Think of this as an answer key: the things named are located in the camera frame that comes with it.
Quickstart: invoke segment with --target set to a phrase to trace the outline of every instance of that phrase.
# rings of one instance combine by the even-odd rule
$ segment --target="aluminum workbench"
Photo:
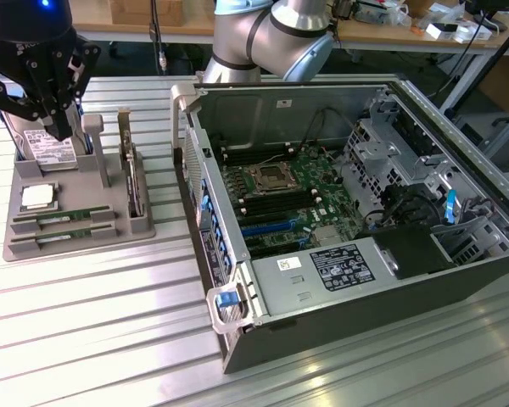
[[[0,406],[509,405],[509,275],[466,302],[224,376],[172,167],[170,87],[94,79],[83,100],[104,117],[107,151],[117,108],[132,110],[157,229],[136,247],[5,263],[14,145],[0,121]]]

